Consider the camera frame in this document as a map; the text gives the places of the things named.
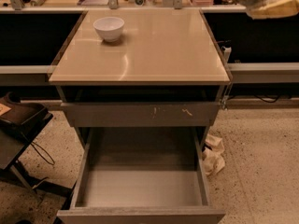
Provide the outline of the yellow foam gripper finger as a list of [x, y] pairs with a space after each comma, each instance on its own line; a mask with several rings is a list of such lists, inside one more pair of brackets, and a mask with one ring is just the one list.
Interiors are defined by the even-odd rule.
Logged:
[[254, 20], [287, 18], [299, 13], [299, 0], [275, 0], [261, 7], [248, 8], [246, 13]]

